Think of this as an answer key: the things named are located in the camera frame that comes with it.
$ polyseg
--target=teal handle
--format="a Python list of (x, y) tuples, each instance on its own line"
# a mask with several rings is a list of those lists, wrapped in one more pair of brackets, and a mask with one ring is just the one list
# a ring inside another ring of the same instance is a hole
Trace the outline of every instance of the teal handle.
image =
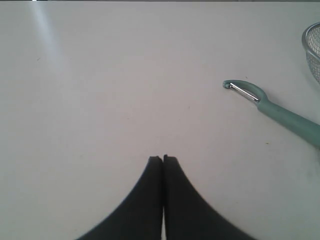
[(250, 82), (227, 80), (223, 82), (223, 87), (227, 89), (230, 88), (230, 83), (233, 83), (258, 97), (259, 101), (256, 105), (260, 112), (277, 121), (307, 142), (320, 148), (320, 125), (269, 101), (266, 93)]
[(265, 99), (257, 104), (258, 110), (277, 121), (307, 142), (320, 147), (320, 125)]

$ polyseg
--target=black object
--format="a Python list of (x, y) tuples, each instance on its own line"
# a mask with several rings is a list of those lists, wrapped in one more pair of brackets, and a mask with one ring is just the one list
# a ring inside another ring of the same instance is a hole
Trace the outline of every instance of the black object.
[(175, 157), (164, 156), (163, 182), (167, 240), (254, 240), (209, 206)]
[(125, 200), (104, 221), (78, 240), (160, 240), (163, 221), (162, 168), (150, 157)]
[(78, 240), (254, 240), (195, 190), (175, 157), (150, 157), (126, 199)]

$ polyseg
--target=mesh strainer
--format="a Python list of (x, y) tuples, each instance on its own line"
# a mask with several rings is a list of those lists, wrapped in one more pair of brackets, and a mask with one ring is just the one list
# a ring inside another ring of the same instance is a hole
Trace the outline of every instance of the mesh strainer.
[(320, 22), (311, 25), (303, 32), (302, 44), (311, 73), (320, 83)]

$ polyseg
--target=peeler handle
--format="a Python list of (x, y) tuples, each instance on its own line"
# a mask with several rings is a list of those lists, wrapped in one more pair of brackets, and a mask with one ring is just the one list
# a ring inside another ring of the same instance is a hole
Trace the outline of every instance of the peeler handle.
[(295, 114), (267, 98), (257, 104), (260, 112), (277, 121), (290, 131), (304, 138), (309, 143), (320, 147), (320, 125)]

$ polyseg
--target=vegetable peeler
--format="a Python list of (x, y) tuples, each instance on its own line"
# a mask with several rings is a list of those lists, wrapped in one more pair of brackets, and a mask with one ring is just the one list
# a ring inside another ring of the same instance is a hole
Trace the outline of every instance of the vegetable peeler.
[(320, 148), (320, 125), (269, 101), (260, 87), (242, 80), (226, 80), (223, 87), (235, 90), (255, 103), (260, 112)]

